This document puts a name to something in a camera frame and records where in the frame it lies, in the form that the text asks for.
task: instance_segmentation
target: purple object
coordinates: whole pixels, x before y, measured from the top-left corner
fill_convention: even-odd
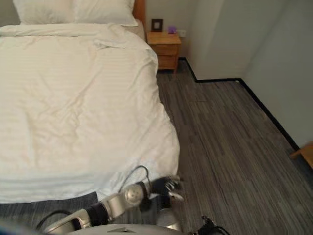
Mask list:
[[[169,26],[168,27],[168,33],[169,34],[176,34],[176,27],[175,26]]]

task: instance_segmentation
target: white pillow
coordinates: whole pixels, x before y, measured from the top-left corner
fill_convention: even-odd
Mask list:
[[[13,0],[23,24],[72,23],[73,0]]]
[[[134,0],[73,0],[76,23],[138,26],[133,17]]]

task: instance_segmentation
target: wall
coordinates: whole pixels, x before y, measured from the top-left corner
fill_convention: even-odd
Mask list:
[[[191,30],[195,35],[203,35],[204,28],[210,33],[193,38],[187,56],[197,79],[241,78],[285,3],[201,0]]]
[[[174,25],[178,30],[187,30],[187,37],[182,38],[180,56],[187,55],[190,41],[190,24],[198,0],[146,0],[147,31],[151,30],[151,19],[164,19],[163,30]]]
[[[215,27],[224,0],[199,0],[190,27],[190,44],[187,59],[197,79],[207,79],[207,52],[215,33]]]
[[[20,20],[12,0],[0,0],[0,27],[8,24],[19,24]]]
[[[313,141],[312,9],[312,0],[290,0],[245,76],[299,146]]]

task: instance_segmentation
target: striped carpet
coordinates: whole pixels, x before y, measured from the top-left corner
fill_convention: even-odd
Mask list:
[[[181,144],[185,201],[174,208],[185,232],[201,227],[207,215],[232,235],[311,234],[312,171],[302,158],[289,158],[291,146],[241,84],[195,83],[180,61],[177,74],[158,74],[158,85]],[[0,218],[34,227],[51,211],[95,201],[91,194],[0,205]],[[118,222],[154,224],[156,211],[155,200],[150,212],[133,210]]]

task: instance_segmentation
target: black cable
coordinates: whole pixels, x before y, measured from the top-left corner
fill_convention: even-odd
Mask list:
[[[150,179],[149,179],[149,170],[148,170],[145,166],[139,165],[139,166],[137,166],[134,170],[132,170],[132,171],[128,174],[128,176],[127,176],[126,179],[124,180],[124,182],[123,182],[123,184],[122,184],[122,186],[121,186],[121,188],[119,189],[118,192],[121,192],[122,188],[125,186],[125,183],[126,183],[127,180],[129,179],[129,177],[130,177],[136,170],[138,170],[139,168],[143,168],[143,169],[146,170],[146,178],[147,178],[147,180],[148,180],[149,186],[151,187],[151,182],[150,182]]]
[[[227,230],[221,226],[216,226],[217,229],[224,231],[227,235],[230,235],[229,232],[227,232]]]
[[[215,226],[208,231],[208,234],[219,233],[219,234],[225,235],[224,232],[226,233],[226,235],[230,235],[229,232],[227,232],[227,230],[225,228],[223,228],[221,226]]]
[[[52,213],[50,213],[49,215],[47,215],[45,218],[43,218],[36,226],[36,230],[39,230],[42,225],[46,222],[47,219],[49,219],[51,216],[55,215],[55,214],[66,214],[66,215],[70,215],[72,214],[71,212],[68,212],[68,211],[64,211],[64,210],[57,210],[57,211],[54,211]]]

